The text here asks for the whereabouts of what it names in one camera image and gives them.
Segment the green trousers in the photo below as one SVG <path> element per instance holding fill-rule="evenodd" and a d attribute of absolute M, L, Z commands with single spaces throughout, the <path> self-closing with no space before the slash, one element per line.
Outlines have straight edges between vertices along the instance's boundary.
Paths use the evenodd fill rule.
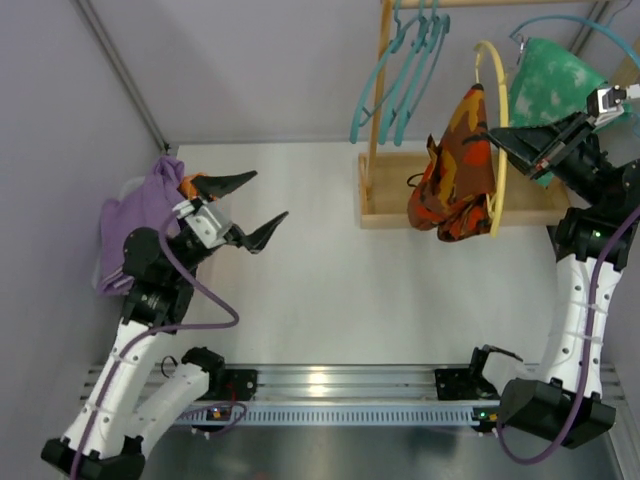
<path fill-rule="evenodd" d="M 509 125 L 543 126 L 583 111 L 587 96 L 606 84 L 603 75 L 559 44 L 531 38 L 509 89 Z"/>

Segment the purple trousers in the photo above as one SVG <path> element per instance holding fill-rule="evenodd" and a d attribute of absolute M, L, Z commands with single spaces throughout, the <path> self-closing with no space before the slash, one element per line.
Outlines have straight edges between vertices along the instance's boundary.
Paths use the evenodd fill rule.
<path fill-rule="evenodd" d="M 99 227 L 102 275 L 97 293 L 103 296 L 128 292 L 132 278 L 123 273 L 124 243 L 136 229 L 161 227 L 184 197 L 178 187 L 184 178 L 184 163 L 163 155 L 143 176 L 143 183 L 121 201 L 107 199 L 101 208 Z"/>

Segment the yellow hanger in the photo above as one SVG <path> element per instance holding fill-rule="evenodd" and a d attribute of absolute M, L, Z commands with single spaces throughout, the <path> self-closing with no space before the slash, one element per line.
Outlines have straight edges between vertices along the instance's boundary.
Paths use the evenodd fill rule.
<path fill-rule="evenodd" d="M 480 82 L 480 69 L 486 54 L 491 56 L 495 75 L 496 85 L 499 97 L 499 126 L 509 126 L 509 100 L 507 88 L 507 74 L 504 69 L 501 55 L 496 47 L 487 40 L 480 40 L 474 47 L 476 52 L 475 59 L 475 78 L 476 82 Z M 495 174 L 496 189 L 492 195 L 487 195 L 487 211 L 491 220 L 491 228 L 489 234 L 495 238 L 500 229 L 502 215 L 504 211 L 506 185 L 507 185 L 507 153 L 501 147 L 498 148 L 498 172 Z"/>

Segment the orange camouflage trousers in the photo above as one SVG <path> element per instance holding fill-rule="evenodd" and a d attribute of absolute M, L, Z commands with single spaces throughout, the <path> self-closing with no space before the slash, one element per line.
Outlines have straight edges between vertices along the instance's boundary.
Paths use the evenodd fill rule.
<path fill-rule="evenodd" d="M 407 204 L 412 228 L 436 230 L 443 242 L 490 232 L 489 197 L 496 191 L 482 84 L 473 84 L 441 138 L 429 137 L 429 163 Z"/>

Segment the blue hanger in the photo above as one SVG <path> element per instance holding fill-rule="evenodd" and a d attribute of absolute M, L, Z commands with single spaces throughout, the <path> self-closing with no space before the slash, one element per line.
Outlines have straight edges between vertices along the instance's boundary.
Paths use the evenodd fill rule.
<path fill-rule="evenodd" d="M 595 30 L 597 33 L 605 36 L 611 42 L 613 42 L 615 45 L 617 45 L 626 54 L 626 56 L 632 61 L 632 63 L 636 67 L 640 66 L 639 54 L 634 50 L 634 48 L 628 42 L 626 42 L 618 34 L 614 33 L 608 26 L 601 25 L 601 24 L 596 23 L 596 22 L 594 22 L 592 20 L 588 20 L 586 18 L 578 17 L 578 16 L 574 16 L 574 15 L 543 15 L 543 16 L 532 17 L 532 18 L 520 23 L 519 25 L 517 25 L 509 33 L 509 38 L 512 41 L 518 43 L 517 36 L 519 35 L 519 33 L 525 27 L 527 27 L 529 25 L 532 25 L 532 24 L 535 24 L 535 23 L 546 22 L 546 21 L 571 22 L 571 23 L 576 23 L 576 24 L 579 24 L 581 26 L 585 26 L 585 27 L 588 27 L 588 28 L 590 28 L 592 30 Z"/>

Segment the teal hanger with trousers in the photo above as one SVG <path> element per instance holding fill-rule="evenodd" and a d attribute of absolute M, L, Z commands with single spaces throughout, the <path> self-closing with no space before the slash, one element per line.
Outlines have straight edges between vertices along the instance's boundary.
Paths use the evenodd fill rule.
<path fill-rule="evenodd" d="M 426 17 L 422 10 L 426 3 L 419 2 L 419 30 L 411 46 L 409 59 L 403 65 L 401 82 L 403 85 L 414 59 L 417 65 L 395 110 L 395 133 L 393 143 L 400 146 L 405 130 L 426 93 L 437 66 L 446 36 L 450 31 L 451 19 L 446 13 L 439 13 L 439 1 L 432 1 L 430 15 Z"/>

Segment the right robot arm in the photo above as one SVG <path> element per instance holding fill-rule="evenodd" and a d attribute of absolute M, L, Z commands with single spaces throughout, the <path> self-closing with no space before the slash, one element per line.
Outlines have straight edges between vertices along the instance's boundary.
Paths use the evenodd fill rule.
<path fill-rule="evenodd" d="M 548 457 L 610 430 L 616 410 L 602 401 L 600 356 L 608 309 L 639 222 L 639 163 L 612 165 L 593 117 L 577 112 L 537 127 L 500 127 L 487 138 L 522 174 L 552 173 L 587 202 L 559 222 L 557 299 L 543 357 L 529 371 L 515 354 L 489 347 L 480 376 L 500 397 L 496 426 L 549 441 Z"/>

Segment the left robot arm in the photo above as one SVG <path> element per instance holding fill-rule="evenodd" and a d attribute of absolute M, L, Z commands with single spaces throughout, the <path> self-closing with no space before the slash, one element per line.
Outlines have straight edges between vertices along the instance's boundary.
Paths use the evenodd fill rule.
<path fill-rule="evenodd" d="M 138 479 L 159 439 L 192 404 L 224 383 L 223 357 L 206 347 L 188 349 L 175 373 L 145 402 L 139 400 L 161 355 L 181 331 L 198 325 L 183 319 L 200 292 L 229 314 L 206 330 L 235 327 L 240 317 L 225 300 L 196 277 L 200 264 L 224 246 L 260 253 L 286 218 L 281 213 L 247 234 L 217 206 L 217 201 L 257 175 L 197 175 L 193 199 L 171 207 L 157 227 L 132 230 L 123 244 L 125 296 L 108 360 L 77 417 L 59 437 L 48 440 L 41 458 L 71 479 Z"/>

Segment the empty teal hanger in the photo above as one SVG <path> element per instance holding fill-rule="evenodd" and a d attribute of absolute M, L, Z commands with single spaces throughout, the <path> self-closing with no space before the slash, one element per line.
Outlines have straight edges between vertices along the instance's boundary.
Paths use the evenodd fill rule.
<path fill-rule="evenodd" d="M 432 1 L 424 1 L 426 5 L 423 9 L 423 14 L 426 17 L 430 15 L 430 7 Z M 388 98 L 387 103 L 384 105 L 381 115 L 380 127 L 379 127 L 379 145 L 385 144 L 387 141 L 393 142 L 393 137 L 396 129 L 395 125 L 395 110 L 398 106 L 398 103 L 404 94 L 406 87 L 408 86 L 409 80 L 413 75 L 413 69 L 417 65 L 417 59 L 414 59 L 412 65 L 409 69 L 409 74 L 403 85 L 400 85 L 401 82 L 401 72 L 403 70 L 403 65 L 409 59 L 411 46 L 416 34 L 418 33 L 420 23 L 416 22 L 413 27 L 407 32 L 405 42 L 401 48 L 401 50 L 393 55 L 387 64 L 386 67 L 386 78 L 385 78 L 385 87 L 389 88 L 392 85 L 395 85 L 391 95 Z"/>
<path fill-rule="evenodd" d="M 386 67 L 389 59 L 401 50 L 407 32 L 416 22 L 420 23 L 424 18 L 424 4 L 424 1 L 419 1 L 416 7 L 418 13 L 404 21 L 400 15 L 403 1 L 382 2 L 377 63 L 369 74 L 356 104 L 349 130 L 348 140 L 350 143 L 355 144 L 361 130 L 370 124 L 369 139 L 374 146 L 379 144 L 378 131 L 382 110 L 395 87 L 395 85 L 389 88 L 385 87 Z"/>

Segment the orange white garment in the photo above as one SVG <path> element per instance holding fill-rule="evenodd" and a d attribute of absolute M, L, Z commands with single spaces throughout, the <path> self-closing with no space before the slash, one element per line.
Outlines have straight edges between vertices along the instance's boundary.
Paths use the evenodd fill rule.
<path fill-rule="evenodd" d="M 181 193 L 181 195 L 188 200 L 193 200 L 195 198 L 199 197 L 199 191 L 196 188 L 196 186 L 194 185 L 194 181 L 196 178 L 198 177 L 205 177 L 206 174 L 202 173 L 202 172 L 198 172 L 196 174 L 193 175 L 188 175 L 185 176 L 179 187 L 178 187 L 178 191 Z"/>

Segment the white plastic basket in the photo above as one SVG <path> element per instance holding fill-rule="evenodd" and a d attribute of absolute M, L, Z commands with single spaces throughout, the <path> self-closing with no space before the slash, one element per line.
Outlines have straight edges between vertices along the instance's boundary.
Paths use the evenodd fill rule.
<path fill-rule="evenodd" d="M 143 176 L 130 178 L 121 186 L 121 189 L 116 199 L 118 201 L 121 201 L 126 196 L 128 196 L 131 192 L 137 189 L 143 183 L 143 181 L 144 181 Z M 94 290 L 98 290 L 98 286 L 101 280 L 101 275 L 102 275 L 101 255 L 102 255 L 102 248 L 99 248 L 98 255 L 96 257 L 95 267 L 91 277 L 91 286 L 93 287 Z"/>

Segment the wooden clothes rack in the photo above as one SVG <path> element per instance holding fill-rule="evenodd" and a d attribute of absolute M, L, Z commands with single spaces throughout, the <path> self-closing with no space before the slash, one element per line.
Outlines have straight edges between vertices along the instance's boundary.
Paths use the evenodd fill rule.
<path fill-rule="evenodd" d="M 402 10 L 415 10 L 419 1 L 403 1 Z M 440 7 L 481 8 L 526 4 L 556 4 L 587 1 L 439 1 Z M 609 23 L 614 19 L 611 14 Z M 633 44 L 639 54 L 639 36 Z M 639 77 L 636 67 L 627 57 L 613 75 L 613 80 L 629 83 Z M 395 151 L 379 153 L 369 139 L 368 150 L 358 156 L 360 225 L 365 229 L 409 228 L 406 207 L 410 198 L 409 188 L 401 180 L 413 170 L 421 178 L 429 156 L 423 151 Z M 494 175 L 498 172 L 497 156 L 494 158 Z M 504 211 L 500 226 L 555 225 L 570 206 L 567 190 L 559 181 L 551 180 L 549 186 L 526 183 L 524 176 L 516 174 L 507 165 L 507 185 Z"/>

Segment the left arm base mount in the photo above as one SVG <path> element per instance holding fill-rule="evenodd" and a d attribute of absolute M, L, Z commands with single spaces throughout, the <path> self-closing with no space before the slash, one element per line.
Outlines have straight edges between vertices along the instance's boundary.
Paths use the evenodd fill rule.
<path fill-rule="evenodd" d="M 209 388 L 201 397 L 206 401 L 250 401 L 256 394 L 258 371 L 222 368 L 210 376 Z"/>

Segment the aluminium mounting rail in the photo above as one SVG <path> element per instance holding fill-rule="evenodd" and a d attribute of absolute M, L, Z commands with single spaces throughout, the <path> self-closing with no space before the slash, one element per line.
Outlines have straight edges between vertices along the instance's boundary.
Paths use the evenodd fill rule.
<path fill-rule="evenodd" d="M 245 381 L 253 399 L 277 401 L 435 401 L 447 387 L 462 382 L 438 365 L 294 365 L 230 364 L 234 380 L 253 370 Z"/>

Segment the aluminium corner frame post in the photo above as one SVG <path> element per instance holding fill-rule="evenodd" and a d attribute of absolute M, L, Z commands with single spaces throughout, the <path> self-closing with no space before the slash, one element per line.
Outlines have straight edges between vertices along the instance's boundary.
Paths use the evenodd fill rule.
<path fill-rule="evenodd" d="M 71 0 L 70 3 L 96 42 L 105 61 L 154 144 L 161 152 L 168 153 L 171 148 L 170 143 L 154 119 L 137 82 L 123 60 L 116 43 L 93 2 L 89 0 Z"/>

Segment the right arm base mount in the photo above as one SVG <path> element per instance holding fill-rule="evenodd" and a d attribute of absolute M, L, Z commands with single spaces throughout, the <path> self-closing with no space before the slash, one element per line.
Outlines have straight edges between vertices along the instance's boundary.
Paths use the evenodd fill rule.
<path fill-rule="evenodd" d="M 434 371 L 440 401 L 498 400 L 495 387 L 470 368 L 442 368 Z"/>

